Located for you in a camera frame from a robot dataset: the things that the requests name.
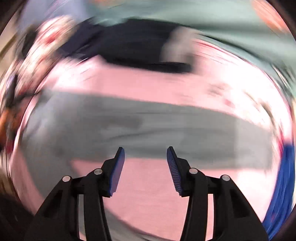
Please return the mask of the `folded dark navy pants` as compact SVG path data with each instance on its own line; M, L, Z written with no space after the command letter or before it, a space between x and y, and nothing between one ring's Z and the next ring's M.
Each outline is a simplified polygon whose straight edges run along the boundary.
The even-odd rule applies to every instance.
M102 34L104 27L93 24L90 20L79 23L71 37L58 48L57 53L62 58L86 60L86 51Z

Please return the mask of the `blue plaid pillow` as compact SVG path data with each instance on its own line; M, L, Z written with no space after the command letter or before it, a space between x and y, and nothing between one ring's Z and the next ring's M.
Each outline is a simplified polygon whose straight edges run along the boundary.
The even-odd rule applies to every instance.
M49 19L69 15L77 22L87 20L97 13L90 1L27 1L16 24L19 33L31 25L40 25Z

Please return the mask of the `grey fleece pants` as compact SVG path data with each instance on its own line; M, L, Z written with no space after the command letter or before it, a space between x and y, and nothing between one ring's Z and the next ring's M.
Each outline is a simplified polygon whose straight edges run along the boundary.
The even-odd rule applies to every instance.
M187 199L166 161L177 155L206 175L232 177L263 218L273 192L271 132L192 106L47 90L30 114L21 150L34 184L47 196L64 175L83 176L125 149L125 165L106 216L114 240L144 235L178 240Z

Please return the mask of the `teal heart print quilt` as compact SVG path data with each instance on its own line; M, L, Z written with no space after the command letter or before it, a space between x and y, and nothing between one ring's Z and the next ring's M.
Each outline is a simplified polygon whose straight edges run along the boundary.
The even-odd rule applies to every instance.
M295 74L295 39L268 1L90 1L97 23L129 18L160 20L195 29L243 59Z

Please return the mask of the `folded navy pants grey cuff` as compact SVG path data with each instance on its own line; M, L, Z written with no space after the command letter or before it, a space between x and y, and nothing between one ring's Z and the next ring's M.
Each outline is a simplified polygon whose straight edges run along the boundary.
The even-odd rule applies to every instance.
M194 68L194 29L175 23L130 19L106 27L97 53L106 61L168 73L189 73Z

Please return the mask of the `blue garment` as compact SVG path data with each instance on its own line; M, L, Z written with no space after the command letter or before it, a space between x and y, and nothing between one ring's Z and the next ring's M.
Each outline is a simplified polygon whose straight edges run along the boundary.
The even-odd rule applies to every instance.
M262 222L269 240L280 231L281 226L292 212L294 188L295 146L293 144L285 144L281 153L280 167L273 196Z

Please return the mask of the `red rose floral bolster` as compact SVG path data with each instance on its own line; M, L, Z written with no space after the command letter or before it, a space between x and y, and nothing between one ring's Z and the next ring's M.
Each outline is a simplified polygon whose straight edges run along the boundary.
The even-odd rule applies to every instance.
M15 58L1 79L1 155L13 151L23 115L37 89L60 56L61 47L75 31L70 16L31 25L18 38Z

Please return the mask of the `pink floral bed sheet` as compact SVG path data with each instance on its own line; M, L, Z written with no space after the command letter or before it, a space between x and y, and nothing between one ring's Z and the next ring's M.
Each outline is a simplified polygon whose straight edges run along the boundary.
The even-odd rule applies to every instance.
M23 117L11 177L36 212L66 175L81 177L125 149L119 185L105 199L116 240L181 236L187 198L166 161L172 146L204 174L229 175L260 220L271 203L292 116L275 78L213 44L195 43L193 73L127 68L96 56L60 61Z

